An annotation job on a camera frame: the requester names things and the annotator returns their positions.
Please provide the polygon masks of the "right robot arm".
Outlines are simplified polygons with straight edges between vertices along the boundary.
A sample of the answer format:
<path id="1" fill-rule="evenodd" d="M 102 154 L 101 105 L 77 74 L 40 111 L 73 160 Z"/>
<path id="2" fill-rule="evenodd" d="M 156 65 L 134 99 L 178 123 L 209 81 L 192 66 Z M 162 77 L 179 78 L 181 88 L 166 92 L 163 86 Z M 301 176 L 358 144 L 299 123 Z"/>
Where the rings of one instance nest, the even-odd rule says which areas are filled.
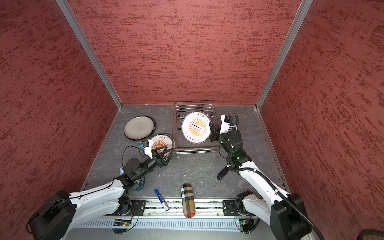
<path id="1" fill-rule="evenodd" d="M 221 132 L 217 124 L 210 123 L 210 141 L 219 142 L 227 153 L 227 166 L 218 174 L 222 180 L 228 172 L 235 172 L 252 185 L 258 193 L 243 192 L 238 196 L 238 212 L 250 213 L 268 224 L 277 240 L 300 240 L 314 228 L 302 199 L 291 195 L 273 183 L 243 149 L 240 132 L 229 129 Z"/>

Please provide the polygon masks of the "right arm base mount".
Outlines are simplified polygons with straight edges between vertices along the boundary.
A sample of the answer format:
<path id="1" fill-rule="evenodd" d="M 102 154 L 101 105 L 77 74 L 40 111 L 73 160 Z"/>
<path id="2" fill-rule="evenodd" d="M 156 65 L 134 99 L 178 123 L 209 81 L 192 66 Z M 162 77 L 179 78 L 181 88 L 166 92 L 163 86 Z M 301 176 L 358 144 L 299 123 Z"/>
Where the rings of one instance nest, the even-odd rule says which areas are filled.
<path id="1" fill-rule="evenodd" d="M 260 200 L 251 200 L 251 199 L 244 199 L 244 200 L 223 200 L 223 212 L 224 216 L 232 216 L 232 217 L 250 217 L 253 213 L 248 212 L 246 207 L 252 207 L 255 208 L 256 204 L 261 205 L 262 207 L 265 206 L 265 202 Z"/>

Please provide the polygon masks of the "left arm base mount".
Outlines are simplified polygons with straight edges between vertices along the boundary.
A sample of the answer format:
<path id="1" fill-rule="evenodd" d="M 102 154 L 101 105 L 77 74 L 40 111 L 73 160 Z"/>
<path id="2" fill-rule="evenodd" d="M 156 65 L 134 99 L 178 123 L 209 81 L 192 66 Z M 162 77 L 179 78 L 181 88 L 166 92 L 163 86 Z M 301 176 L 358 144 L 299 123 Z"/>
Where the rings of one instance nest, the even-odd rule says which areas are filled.
<path id="1" fill-rule="evenodd" d="M 146 200 L 128 200 L 119 205 L 113 213 L 115 216 L 131 216 L 132 214 L 142 216 L 146 208 Z"/>

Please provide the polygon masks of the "orange sunburst plate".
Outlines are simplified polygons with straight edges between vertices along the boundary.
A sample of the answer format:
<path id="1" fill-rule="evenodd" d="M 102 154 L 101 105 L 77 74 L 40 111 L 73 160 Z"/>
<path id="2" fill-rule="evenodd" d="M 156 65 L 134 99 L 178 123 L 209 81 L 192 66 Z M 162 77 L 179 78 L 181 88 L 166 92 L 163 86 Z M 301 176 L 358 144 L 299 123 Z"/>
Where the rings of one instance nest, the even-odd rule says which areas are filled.
<path id="1" fill-rule="evenodd" d="M 158 134 L 151 138 L 154 142 L 152 149 L 155 148 L 173 148 L 174 140 L 172 136 L 168 134 Z"/>
<path id="2" fill-rule="evenodd" d="M 211 119 L 203 112 L 189 113 L 182 122 L 184 138 L 193 144 L 201 144 L 210 136 Z"/>

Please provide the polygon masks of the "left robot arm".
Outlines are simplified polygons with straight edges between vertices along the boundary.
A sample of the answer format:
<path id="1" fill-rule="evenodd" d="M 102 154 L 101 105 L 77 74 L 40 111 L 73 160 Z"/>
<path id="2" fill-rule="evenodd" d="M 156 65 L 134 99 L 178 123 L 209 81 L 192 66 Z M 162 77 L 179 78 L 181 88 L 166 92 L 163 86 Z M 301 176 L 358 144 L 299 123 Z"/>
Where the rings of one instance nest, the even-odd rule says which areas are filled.
<path id="1" fill-rule="evenodd" d="M 124 172 L 110 183 L 82 192 L 56 192 L 30 217 L 27 232 L 35 240 L 61 240 L 67 232 L 90 220 L 131 212 L 130 194 L 143 187 L 147 174 L 167 166 L 175 150 L 161 147 L 151 153 L 143 163 L 136 158 L 128 160 Z"/>

